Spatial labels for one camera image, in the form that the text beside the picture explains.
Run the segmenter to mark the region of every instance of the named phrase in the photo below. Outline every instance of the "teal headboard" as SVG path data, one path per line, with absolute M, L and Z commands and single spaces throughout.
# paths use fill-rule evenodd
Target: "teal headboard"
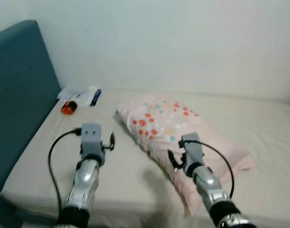
M 60 91 L 38 24 L 25 20 L 0 32 L 0 191 Z M 21 222 L 0 199 L 0 223 Z

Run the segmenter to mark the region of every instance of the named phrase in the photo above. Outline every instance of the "pillow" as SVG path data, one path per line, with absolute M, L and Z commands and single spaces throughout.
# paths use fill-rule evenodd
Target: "pillow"
M 177 141 L 182 135 L 197 132 L 200 141 L 214 146 L 228 159 L 235 175 L 254 166 L 248 152 L 206 123 L 196 109 L 190 109 L 163 93 L 141 96 L 121 105 L 117 111 L 136 142 L 169 175 L 185 203 L 186 214 L 193 215 L 202 199 L 192 178 L 187 177 L 183 170 L 174 172 L 168 158 L 167 150 L 170 149 L 180 163 L 185 151 L 178 147 Z M 205 164 L 212 168 L 220 181 L 229 180 L 230 172 L 220 156 L 204 146 L 203 153 Z

